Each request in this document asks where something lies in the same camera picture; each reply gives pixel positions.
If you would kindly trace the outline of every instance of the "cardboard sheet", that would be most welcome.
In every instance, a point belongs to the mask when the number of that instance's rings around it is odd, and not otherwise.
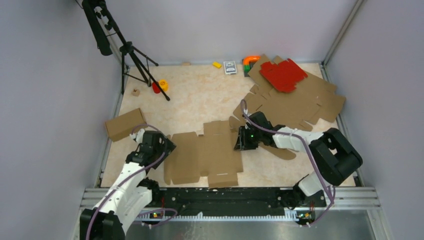
[[[204,123],[203,132],[172,136],[177,148],[164,161],[165,183],[197,183],[202,176],[210,188],[238,186],[237,173],[243,172],[241,152],[234,151],[238,133],[231,131],[229,121]]]
[[[277,56],[273,61],[279,64],[284,60]],[[248,73],[256,83],[244,97],[249,113],[261,111],[274,126],[282,124],[304,131],[311,131],[311,124],[316,124],[320,118],[329,122],[336,120],[346,98],[335,94],[337,87],[334,84],[306,72],[307,77],[296,84],[293,92],[278,92],[260,73],[261,65],[266,62],[270,59],[262,55]],[[231,116],[229,122],[234,131],[246,121],[240,105],[233,115],[235,118]],[[296,156],[287,149],[261,147],[281,159],[291,160]]]

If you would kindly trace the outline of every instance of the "black tripod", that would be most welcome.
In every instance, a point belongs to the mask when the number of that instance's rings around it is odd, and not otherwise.
[[[107,17],[108,22],[104,25],[104,27],[107,30],[115,30],[115,33],[117,34],[120,41],[122,42],[122,46],[119,48],[119,51],[121,52],[121,65],[122,65],[122,86],[121,86],[121,93],[124,94],[124,78],[125,75],[137,79],[139,81],[142,81],[147,84],[147,86],[151,87],[152,82],[153,84],[156,84],[157,88],[162,92],[162,94],[165,96],[166,100],[171,100],[170,97],[162,90],[162,88],[159,86],[159,83],[155,80],[155,78],[150,74],[150,71],[148,68],[145,67],[145,65],[140,61],[140,59],[137,57],[134,50],[146,58],[147,61],[152,62],[154,65],[158,66],[159,64],[155,61],[153,61],[150,57],[146,56],[144,53],[142,53],[140,50],[138,50],[135,46],[133,46],[133,43],[130,41],[126,41],[124,36],[122,35],[117,23],[115,22],[114,18],[112,17],[111,13],[108,11],[108,8],[106,7],[106,3],[104,0],[83,0],[82,1],[82,7],[84,9],[85,15],[87,16],[88,22],[90,23],[91,30],[93,31],[94,37],[97,41],[97,47],[100,49],[101,54],[108,56],[112,54],[109,41],[107,40],[105,33],[103,32],[97,18],[101,18],[102,16]],[[95,12],[95,8],[100,7],[101,11],[100,13]],[[135,64],[135,67],[137,67],[138,71],[141,73],[141,76],[143,79],[137,78],[135,76],[132,76],[126,72],[126,64],[125,64],[125,56],[129,55],[132,59],[132,61]]]

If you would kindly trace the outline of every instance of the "yellow object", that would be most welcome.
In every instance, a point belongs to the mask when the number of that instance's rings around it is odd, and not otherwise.
[[[221,66],[222,66],[219,62],[216,62],[216,61],[214,61],[214,62],[212,63],[212,65],[214,65],[214,66],[215,66],[215,68],[217,68],[217,69],[220,69],[220,68],[221,68]]]
[[[168,83],[165,79],[159,81],[159,86],[164,92],[168,91]]]

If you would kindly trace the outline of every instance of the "gray wall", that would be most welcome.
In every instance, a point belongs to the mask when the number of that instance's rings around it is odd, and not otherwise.
[[[329,64],[395,239],[422,239],[424,2],[369,0]]]
[[[120,67],[73,0],[0,3],[0,239],[69,239]]]
[[[321,61],[355,0],[120,0],[127,41],[161,64],[280,55]]]

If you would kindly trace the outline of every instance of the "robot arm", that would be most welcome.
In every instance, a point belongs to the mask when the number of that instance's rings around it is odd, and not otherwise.
[[[138,147],[136,151],[127,156],[120,175],[101,201],[93,209],[85,209],[81,213],[79,218],[81,239],[85,239],[96,209],[112,191],[113,194],[106,200],[95,217],[89,239],[124,240],[134,219],[152,201],[152,191],[159,190],[157,182],[145,178],[149,169],[143,169],[154,163],[162,153],[165,153],[164,157],[152,166],[156,169],[175,149],[175,144],[157,131],[141,129],[130,136],[138,143]]]
[[[336,128],[330,128],[324,132],[309,132],[292,129],[285,125],[272,126],[264,113],[260,111],[248,117],[252,122],[265,129],[290,135],[266,132],[247,122],[245,126],[240,126],[238,129],[238,139],[234,150],[252,150],[256,149],[259,143],[264,143],[266,146],[278,149],[305,152],[302,141],[291,136],[291,134],[296,134],[301,136],[308,145],[327,186],[339,186],[363,163],[358,152]],[[316,172],[304,177],[295,187],[300,188],[305,196],[311,196],[323,189]]]

